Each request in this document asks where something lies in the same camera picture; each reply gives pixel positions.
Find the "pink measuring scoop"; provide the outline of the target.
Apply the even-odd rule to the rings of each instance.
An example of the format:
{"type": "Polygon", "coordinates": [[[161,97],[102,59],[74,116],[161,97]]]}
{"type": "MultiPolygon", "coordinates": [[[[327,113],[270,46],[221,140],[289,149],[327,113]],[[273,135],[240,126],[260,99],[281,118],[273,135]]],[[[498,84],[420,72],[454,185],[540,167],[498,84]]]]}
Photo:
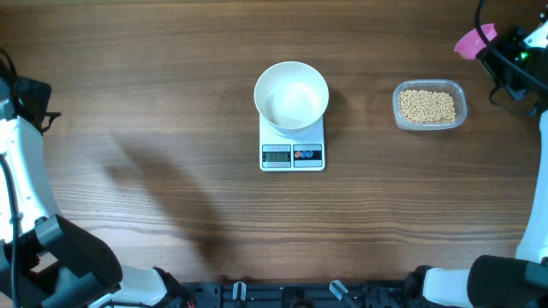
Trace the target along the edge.
{"type": "MultiPolygon", "coordinates": [[[[480,28],[489,41],[492,41],[497,36],[497,31],[493,23],[484,24],[480,28]]],[[[484,48],[485,43],[481,39],[478,31],[474,29],[464,35],[456,43],[454,52],[464,60],[475,60],[476,56],[484,48]]]]}

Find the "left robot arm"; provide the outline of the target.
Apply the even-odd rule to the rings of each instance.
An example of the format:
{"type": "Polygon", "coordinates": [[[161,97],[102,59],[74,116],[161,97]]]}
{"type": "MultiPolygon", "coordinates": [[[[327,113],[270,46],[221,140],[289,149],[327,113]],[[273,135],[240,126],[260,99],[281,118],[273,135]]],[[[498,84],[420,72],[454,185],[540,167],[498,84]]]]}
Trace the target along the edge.
{"type": "Polygon", "coordinates": [[[51,86],[19,75],[1,52],[1,291],[15,307],[194,307],[160,269],[120,265],[99,238],[62,216],[44,160],[51,86]]]}

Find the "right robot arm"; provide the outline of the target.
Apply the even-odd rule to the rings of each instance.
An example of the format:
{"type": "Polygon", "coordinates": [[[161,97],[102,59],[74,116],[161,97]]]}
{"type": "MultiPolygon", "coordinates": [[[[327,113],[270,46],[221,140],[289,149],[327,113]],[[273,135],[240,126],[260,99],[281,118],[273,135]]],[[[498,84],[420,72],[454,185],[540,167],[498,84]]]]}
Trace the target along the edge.
{"type": "Polygon", "coordinates": [[[523,234],[512,257],[481,255],[465,269],[421,265],[402,281],[368,282],[364,304],[374,306],[372,293],[386,292],[400,307],[545,307],[547,305],[547,13],[528,32],[522,27],[496,31],[483,23],[480,2],[474,28],[459,39],[455,51],[479,63],[494,84],[512,101],[528,94],[532,106],[514,110],[519,120],[533,120],[540,137],[539,171],[533,198],[518,210],[523,234]]]}

